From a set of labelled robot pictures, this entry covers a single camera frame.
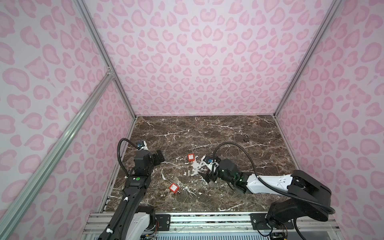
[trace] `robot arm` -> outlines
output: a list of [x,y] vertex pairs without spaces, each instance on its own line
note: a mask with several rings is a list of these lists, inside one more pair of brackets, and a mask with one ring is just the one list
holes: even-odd
[[[270,193],[278,194],[275,191],[267,188],[263,185],[256,177],[255,174],[240,173],[237,166],[228,159],[220,160],[220,165],[217,160],[213,161],[203,156],[202,161],[208,168],[207,173],[199,172],[199,174],[209,183],[211,180],[216,181],[220,178],[230,184],[230,187],[236,187],[241,193]],[[283,176],[262,176],[261,177],[266,183],[274,186],[282,191],[287,192],[288,186],[292,183],[292,177],[290,174]]]
[[153,206],[139,207],[139,204],[151,183],[153,167],[162,163],[164,156],[161,150],[155,154],[148,151],[145,141],[138,142],[134,147],[138,149],[134,158],[134,173],[126,176],[121,202],[98,240],[137,240],[145,229],[155,226]]
[[[199,174],[208,183],[219,178],[226,181],[231,189],[242,194],[270,193],[295,196],[284,202],[271,204],[265,217],[265,223],[270,227],[281,229],[285,222],[303,216],[322,222],[328,220],[329,212],[324,208],[330,208],[331,190],[301,170],[294,170],[292,174],[282,176],[257,176],[240,172],[229,159],[221,160],[219,157],[212,159],[204,156],[202,161],[206,164],[208,171],[199,172]],[[301,199],[318,204],[310,204]]]

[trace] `cable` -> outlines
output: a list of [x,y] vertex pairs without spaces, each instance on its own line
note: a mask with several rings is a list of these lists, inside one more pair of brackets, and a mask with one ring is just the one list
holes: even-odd
[[[122,199],[126,198],[127,195],[125,194],[124,191],[121,191],[121,194],[122,194]],[[125,208],[127,207],[127,204],[128,204],[128,200],[127,201],[123,201],[123,206],[119,212],[119,214],[117,215],[115,221],[109,226],[109,229],[112,230],[112,232],[107,232],[107,236],[106,236],[106,240],[109,240],[112,236],[112,233],[115,231],[115,228],[117,227],[117,225],[119,224],[119,221],[125,211]]]
[[137,150],[140,150],[140,148],[139,148],[136,144],[134,144],[133,142],[131,142],[128,138],[122,138],[122,139],[120,139],[120,141],[119,141],[119,143],[118,143],[118,150],[117,150],[117,152],[118,152],[118,162],[119,162],[119,165],[120,165],[121,169],[124,171],[125,176],[129,177],[129,173],[128,173],[127,169],[125,168],[125,166],[124,166],[124,165],[122,164],[122,162],[121,162],[120,147],[121,147],[121,143],[122,143],[123,141],[127,141],[127,142],[130,143],[132,146],[134,146]]
[[219,144],[216,149],[214,150],[214,154],[213,154],[213,158],[215,159],[216,157],[216,152],[217,150],[223,146],[223,145],[226,145],[226,144],[232,144],[232,145],[235,145],[237,146],[238,148],[240,148],[244,153],[245,155],[248,157],[249,161],[251,162],[252,164],[252,167],[253,167],[253,171],[255,172],[255,175],[257,177],[257,179],[264,185],[266,186],[267,188],[271,189],[272,191],[274,192],[277,192],[278,194],[281,194],[283,196],[286,196],[286,197],[290,197],[292,199],[296,199],[296,200],[299,200],[299,201],[302,201],[302,202],[305,202],[305,203],[308,203],[308,204],[313,204],[313,205],[316,205],[316,206],[319,206],[320,208],[322,208],[325,212],[327,212],[328,214],[334,214],[335,213],[335,210],[332,208],[332,207],[328,207],[328,206],[325,206],[319,202],[316,202],[316,201],[313,201],[313,200],[310,200],[310,199],[305,199],[305,198],[302,198],[302,197],[298,197],[297,195],[295,194],[291,194],[291,193],[288,193],[288,192],[284,192],[280,189],[277,189],[277,188],[274,188],[272,187],[271,185],[269,185],[268,183],[264,182],[263,179],[260,178],[259,175],[257,175],[256,173],[256,166],[254,164],[254,162],[252,161],[252,158],[251,156],[247,153],[247,151],[242,148],[242,146],[238,145],[237,143],[234,143],[234,142],[224,142],[224,143],[221,143]]
[[270,231],[267,235],[263,235],[263,234],[259,231],[259,229],[258,229],[258,227],[257,227],[257,225],[259,225],[259,223],[263,223],[263,222],[262,222],[262,221],[258,221],[258,222],[256,223],[256,230],[257,230],[257,232],[258,232],[261,236],[263,236],[263,237],[268,237],[268,236],[270,236],[271,233],[272,233],[272,231],[273,231],[273,228],[271,227],[271,231]]
[[293,219],[293,226],[295,227],[295,230],[296,230],[297,234],[301,237],[301,239],[306,240],[305,237],[299,231],[299,228],[297,227],[297,224],[296,224],[296,220],[297,220],[297,218]]

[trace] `pink leopard print wall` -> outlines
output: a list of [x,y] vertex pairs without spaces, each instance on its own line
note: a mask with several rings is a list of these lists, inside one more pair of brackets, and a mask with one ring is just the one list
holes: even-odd
[[384,235],[384,4],[346,1],[279,116],[346,240]]
[[331,0],[86,0],[138,115],[272,114]]
[[78,239],[89,213],[99,207],[117,143],[131,122],[110,83],[10,239]]
[[105,73],[71,0],[0,2],[0,218]]

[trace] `aluminum frame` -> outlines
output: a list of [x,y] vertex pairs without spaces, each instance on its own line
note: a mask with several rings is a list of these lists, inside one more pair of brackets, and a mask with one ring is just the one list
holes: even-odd
[[127,106],[129,113],[131,114],[131,117],[133,119],[135,119],[136,114],[132,108],[132,105],[130,104],[130,102],[128,100],[127,95],[125,94],[125,91],[124,91],[124,88],[122,87],[121,81],[116,74],[116,70],[113,67],[111,59],[108,56],[107,50],[103,44],[103,41],[101,40],[101,37],[99,36],[99,33],[98,33],[97,28],[96,28],[96,26],[92,20],[92,17],[91,17],[89,10],[88,10],[87,5],[85,4],[84,0],[73,0],[73,2],[75,3],[75,5],[79,11],[79,13],[80,13],[80,15],[84,21],[85,26],[87,27],[89,33],[91,34],[91,37],[92,37],[93,41],[95,42],[97,49],[100,52],[101,58],[103,59],[105,65],[109,69],[109,73],[111,75],[116,76],[114,81],[118,87],[119,94],[120,94],[121,98],[123,99],[124,104]]
[[289,152],[289,154],[291,155],[291,158],[292,158],[292,160],[293,160],[293,163],[295,164],[295,168],[298,169],[298,170],[302,170],[302,167],[301,167],[301,165],[299,164],[298,159],[296,159],[295,155],[293,154],[293,153],[294,153],[293,147],[292,147],[292,145],[290,144],[290,142],[288,141],[288,139],[286,138],[286,136],[285,136],[285,134],[284,134],[284,132],[283,132],[283,129],[282,129],[282,127],[280,126],[279,121],[277,120],[277,118],[276,118],[275,115],[273,115],[272,117],[273,117],[273,120],[275,121],[275,124],[276,124],[277,128],[279,129],[280,135],[281,135],[281,137],[283,138],[283,141],[284,141],[284,143],[285,143],[285,145],[286,145],[286,147],[287,147],[287,149],[288,149],[288,152]]
[[[162,231],[160,234],[166,233],[254,233],[249,214],[267,212],[157,212],[156,214],[170,214],[169,231]],[[86,235],[101,234],[109,221],[112,219],[114,212],[91,214],[84,228],[83,237]],[[300,231],[326,231],[338,232],[338,227],[333,216],[329,217],[327,222],[319,222],[309,217],[301,217],[297,220]]]
[[284,92],[283,97],[281,98],[281,101],[279,105],[276,108],[276,111],[274,113],[274,116],[278,118],[279,114],[281,113],[286,101],[288,100],[289,96],[295,89],[295,86],[297,82],[300,80],[301,74],[303,73],[304,69],[307,67],[309,61],[311,60],[316,48],[320,44],[323,36],[327,32],[328,28],[330,27],[331,23],[333,22],[335,16],[341,9],[341,3],[344,0],[333,0],[331,3],[331,6],[329,7],[327,13],[325,14],[325,17],[323,21],[321,22],[318,30],[316,31],[316,34],[313,37],[313,40],[311,41],[310,46],[308,47],[308,50],[306,51],[303,60],[300,62],[295,74],[292,77],[291,82],[289,83],[286,91]]
[[53,146],[52,150],[43,159],[42,163],[29,179],[21,193],[9,206],[0,222],[0,240],[8,239],[13,233],[14,229],[34,201],[48,177],[55,169],[57,163],[72,143],[72,140],[81,129],[90,113],[93,111],[100,97],[103,95],[113,78],[116,77],[110,74],[106,74],[104,76],[99,85],[80,108],[79,112],[69,123],[68,127]]

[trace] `metal bracket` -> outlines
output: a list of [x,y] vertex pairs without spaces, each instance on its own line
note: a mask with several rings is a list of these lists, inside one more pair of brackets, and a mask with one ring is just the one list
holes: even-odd
[[[271,230],[271,228],[266,224],[265,216],[266,214],[250,214],[251,224],[253,230]],[[284,223],[287,229],[294,229],[293,223],[290,222]]]
[[169,231],[170,215],[169,214],[156,214],[156,221],[159,222],[158,231]]

